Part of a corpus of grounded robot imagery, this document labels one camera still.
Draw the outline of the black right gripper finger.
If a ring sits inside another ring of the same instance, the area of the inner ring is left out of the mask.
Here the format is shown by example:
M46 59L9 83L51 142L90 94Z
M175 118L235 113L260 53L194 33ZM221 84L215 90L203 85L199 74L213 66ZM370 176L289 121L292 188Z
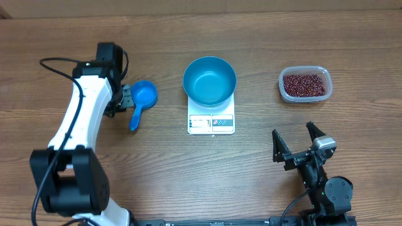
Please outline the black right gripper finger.
M312 121L308 122L306 127L312 141L318 137L326 136L326 133L322 132Z
M291 151L288 149L284 140L278 133L276 129L272 131L273 136L273 161L274 162L282 162L285 161L285 157L291 154Z

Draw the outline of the blue plastic measuring scoop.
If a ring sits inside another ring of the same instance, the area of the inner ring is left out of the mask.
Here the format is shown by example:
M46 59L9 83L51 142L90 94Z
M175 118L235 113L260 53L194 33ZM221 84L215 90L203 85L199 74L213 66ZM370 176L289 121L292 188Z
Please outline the blue plastic measuring scoop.
M135 131L139 127L142 111L152 108L157 103L158 91L152 82L142 80L131 87L131 95L135 110L129 123L129 128Z

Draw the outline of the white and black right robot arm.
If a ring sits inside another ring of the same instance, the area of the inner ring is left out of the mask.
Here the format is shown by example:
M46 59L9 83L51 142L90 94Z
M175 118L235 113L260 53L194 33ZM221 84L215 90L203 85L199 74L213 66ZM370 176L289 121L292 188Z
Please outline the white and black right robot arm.
M347 215L352 208L352 182L343 176L328 178L323 168L335 153L335 140L313 122L308 122L306 127L312 145L299 153L292 153L278 131L272 131L273 161L283 162L286 171L296 169L306 189L283 211L278 225L356 225L356 218ZM287 216L290 209L306 196L312 208L302 210L298 217Z

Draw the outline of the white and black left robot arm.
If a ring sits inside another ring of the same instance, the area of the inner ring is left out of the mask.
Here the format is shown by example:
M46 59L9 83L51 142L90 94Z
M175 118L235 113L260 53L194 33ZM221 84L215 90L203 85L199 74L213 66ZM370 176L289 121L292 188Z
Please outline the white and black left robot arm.
M114 117L124 100L121 81L127 74L128 54L113 42L98 43L95 60L79 61L71 75L70 103L46 149L34 150L30 167L37 193L31 223L42 205L48 213L71 217L82 225L136 225L130 210L110 195L108 177L95 155L103 116Z

